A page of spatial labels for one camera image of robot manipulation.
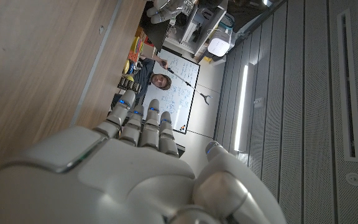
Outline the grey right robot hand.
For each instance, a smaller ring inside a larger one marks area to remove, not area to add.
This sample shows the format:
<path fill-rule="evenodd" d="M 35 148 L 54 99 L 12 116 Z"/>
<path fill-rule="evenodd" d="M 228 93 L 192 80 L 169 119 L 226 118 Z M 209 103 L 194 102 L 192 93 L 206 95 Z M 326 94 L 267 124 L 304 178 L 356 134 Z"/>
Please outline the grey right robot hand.
<path fill-rule="evenodd" d="M 93 129 L 74 126 L 0 165 L 0 223 L 285 223 L 264 183 L 216 141 L 199 174 L 170 115 L 124 93 Z"/>

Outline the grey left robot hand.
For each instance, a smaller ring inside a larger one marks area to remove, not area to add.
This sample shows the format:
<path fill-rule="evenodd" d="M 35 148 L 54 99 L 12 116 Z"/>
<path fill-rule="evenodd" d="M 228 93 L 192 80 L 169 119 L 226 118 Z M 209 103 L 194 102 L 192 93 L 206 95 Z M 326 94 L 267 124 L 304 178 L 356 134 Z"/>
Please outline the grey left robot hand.
<path fill-rule="evenodd" d="M 152 0 L 153 6 L 147 10 L 151 23 L 158 24 L 176 18 L 182 12 L 182 0 Z"/>

